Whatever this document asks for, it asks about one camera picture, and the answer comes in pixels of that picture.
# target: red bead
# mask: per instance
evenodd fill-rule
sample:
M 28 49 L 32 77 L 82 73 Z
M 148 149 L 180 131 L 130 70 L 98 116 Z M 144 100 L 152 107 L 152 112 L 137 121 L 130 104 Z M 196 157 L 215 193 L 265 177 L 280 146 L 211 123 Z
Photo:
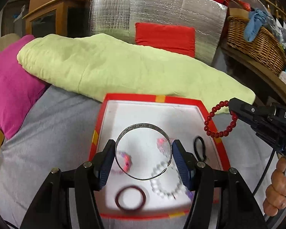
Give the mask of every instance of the red bead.
M 232 128 L 231 126 L 227 126 L 227 131 L 228 131 L 228 132 L 232 132 L 232 129 L 233 129 L 233 128 Z
M 232 128 L 236 127 L 236 122 L 235 122 L 235 121 L 231 121 L 230 126 L 231 126 Z
M 232 115 L 232 120 L 233 120 L 233 121 L 237 121 L 237 119 L 238 119 L 238 117 L 237 117 L 236 114 Z

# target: screw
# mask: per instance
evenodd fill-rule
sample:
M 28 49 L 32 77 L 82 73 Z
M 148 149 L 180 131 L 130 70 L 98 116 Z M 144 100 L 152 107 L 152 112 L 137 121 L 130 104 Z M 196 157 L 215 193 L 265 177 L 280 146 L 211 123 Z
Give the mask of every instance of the screw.
M 199 168 L 204 168 L 204 167 L 206 166 L 206 164 L 205 164 L 204 162 L 198 162 L 198 163 L 197 163 L 197 166 L 198 166 Z
M 90 161 L 87 161 L 87 162 L 84 162 L 83 166 L 84 166 L 85 168 L 89 168 L 89 167 L 92 166 L 92 163 L 91 163 Z
M 235 168 L 230 168 L 229 171 L 230 171 L 232 174 L 237 174 L 237 173 L 238 173 L 237 169 L 235 169 Z
M 52 168 L 52 169 L 51 169 L 51 173 L 52 173 L 52 174 L 55 174 L 55 173 L 57 173 L 58 171 L 59 171 L 58 168 Z

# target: beige pillow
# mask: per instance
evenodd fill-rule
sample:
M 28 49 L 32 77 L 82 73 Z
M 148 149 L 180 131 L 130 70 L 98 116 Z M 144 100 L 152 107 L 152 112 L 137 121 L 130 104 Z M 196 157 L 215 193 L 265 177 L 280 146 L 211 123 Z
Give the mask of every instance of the beige pillow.
M 2 36 L 0 38 L 0 52 L 19 39 L 20 37 L 15 33 L 10 33 L 5 36 Z

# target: black cable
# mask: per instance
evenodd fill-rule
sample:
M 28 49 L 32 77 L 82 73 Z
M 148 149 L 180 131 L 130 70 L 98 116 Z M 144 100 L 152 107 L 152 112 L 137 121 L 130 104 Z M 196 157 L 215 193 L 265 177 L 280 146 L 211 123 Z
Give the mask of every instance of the black cable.
M 259 189 L 260 186 L 262 185 L 262 182 L 263 182 L 263 180 L 264 180 L 264 178 L 265 178 L 265 176 L 266 176 L 266 174 L 267 174 L 267 171 L 268 171 L 268 169 L 269 169 L 269 167 L 270 167 L 270 164 L 271 164 L 271 162 L 272 162 L 272 159 L 273 159 L 274 155 L 275 155 L 275 150 L 273 149 L 273 150 L 272 150 L 272 153 L 271 153 L 271 155 L 270 155 L 270 158 L 269 158 L 269 160 L 268 160 L 268 163 L 267 163 L 267 165 L 266 165 L 266 167 L 265 167 L 265 169 L 264 169 L 264 172 L 263 172 L 263 174 L 262 174 L 260 180 L 258 181 L 255 190 L 254 190 L 253 193 L 252 193 L 253 196 L 256 194 L 256 192 L 258 191 L 258 189 Z
M 200 157 L 200 155 L 198 154 L 198 151 L 197 151 L 197 140 L 200 140 L 200 142 L 202 143 L 202 157 Z M 197 160 L 200 161 L 200 162 L 205 162 L 206 161 L 206 145 L 204 144 L 204 141 L 202 139 L 202 137 L 200 136 L 197 136 L 194 140 L 193 140 L 193 146 L 194 146 L 194 152 L 195 152 L 195 155 L 197 157 Z
M 18 227 L 15 227 L 12 223 L 8 222 L 8 221 L 4 221 L 8 226 L 13 227 L 15 229 L 18 229 Z

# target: reflective foil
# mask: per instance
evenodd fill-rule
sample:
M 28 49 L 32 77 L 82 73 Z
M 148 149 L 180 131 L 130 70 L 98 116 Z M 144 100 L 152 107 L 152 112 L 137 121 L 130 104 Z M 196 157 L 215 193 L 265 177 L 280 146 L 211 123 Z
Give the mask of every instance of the reflective foil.
M 195 58 L 211 64 L 227 7 L 213 0 L 88 0 L 89 34 L 135 44 L 136 22 L 195 28 Z

